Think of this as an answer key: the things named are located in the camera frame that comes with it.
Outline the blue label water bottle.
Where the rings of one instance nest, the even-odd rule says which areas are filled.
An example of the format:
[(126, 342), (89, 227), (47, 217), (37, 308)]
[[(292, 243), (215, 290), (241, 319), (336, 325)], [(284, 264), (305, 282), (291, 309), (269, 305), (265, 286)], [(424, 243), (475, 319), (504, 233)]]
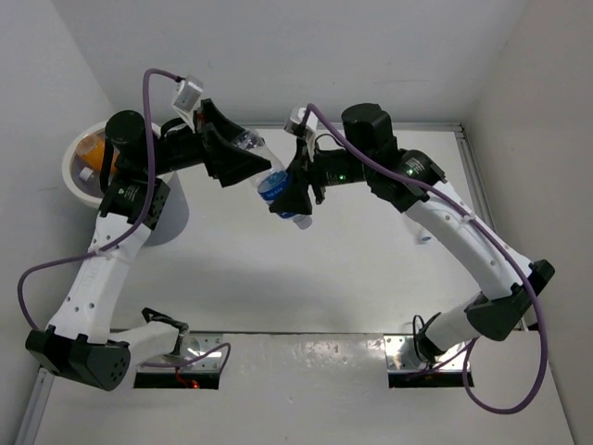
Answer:
[(270, 206), (289, 185), (289, 173), (283, 163), (270, 151), (264, 139), (256, 131), (242, 132), (234, 138), (232, 144), (271, 163), (268, 170), (256, 173), (249, 178), (249, 182), (257, 189), (260, 197)]

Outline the orange juice bottle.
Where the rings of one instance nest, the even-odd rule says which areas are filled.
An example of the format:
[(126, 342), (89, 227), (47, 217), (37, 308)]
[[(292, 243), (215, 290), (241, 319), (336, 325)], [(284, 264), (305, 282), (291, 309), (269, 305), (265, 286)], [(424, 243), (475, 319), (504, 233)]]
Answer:
[(88, 167), (100, 172), (103, 166), (105, 146), (105, 138), (97, 133), (92, 133), (86, 135), (78, 143), (75, 153)]

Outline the clear bottle blue white cap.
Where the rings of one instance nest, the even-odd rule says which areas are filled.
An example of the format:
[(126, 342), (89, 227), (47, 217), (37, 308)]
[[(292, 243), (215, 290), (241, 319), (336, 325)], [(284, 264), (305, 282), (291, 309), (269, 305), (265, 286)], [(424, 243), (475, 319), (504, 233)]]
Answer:
[(97, 179), (97, 173), (94, 170), (85, 167), (81, 170), (79, 178), (85, 183), (91, 183)]

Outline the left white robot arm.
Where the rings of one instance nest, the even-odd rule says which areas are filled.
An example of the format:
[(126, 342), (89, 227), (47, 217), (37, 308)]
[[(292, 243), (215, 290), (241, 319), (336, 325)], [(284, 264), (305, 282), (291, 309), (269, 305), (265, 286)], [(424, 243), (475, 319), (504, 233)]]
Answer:
[(170, 194), (165, 173), (205, 165), (222, 186), (263, 172), (270, 162), (233, 145), (244, 128), (210, 99), (189, 120), (177, 118), (154, 131), (132, 110), (113, 115), (103, 131), (103, 198), (80, 269), (46, 327), (34, 327), (26, 350), (52, 375), (104, 391), (128, 370), (158, 355), (177, 356), (187, 324), (149, 308), (144, 325), (112, 333), (111, 320), (124, 282), (163, 213)]

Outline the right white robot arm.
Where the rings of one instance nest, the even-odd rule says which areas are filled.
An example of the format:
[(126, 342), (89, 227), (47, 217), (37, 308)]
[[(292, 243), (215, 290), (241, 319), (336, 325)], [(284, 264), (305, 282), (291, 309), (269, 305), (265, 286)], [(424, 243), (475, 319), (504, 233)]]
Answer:
[(284, 129), (297, 139), (288, 188), (274, 213), (310, 215), (327, 187), (365, 182), (378, 198), (433, 235), (467, 270), (478, 294), (430, 318), (414, 337), (420, 360), (432, 362), (478, 337), (502, 341), (534, 307), (554, 267), (504, 243), (463, 203), (445, 172), (424, 152), (398, 147), (388, 113), (362, 103), (341, 115), (337, 130), (313, 106), (293, 108)]

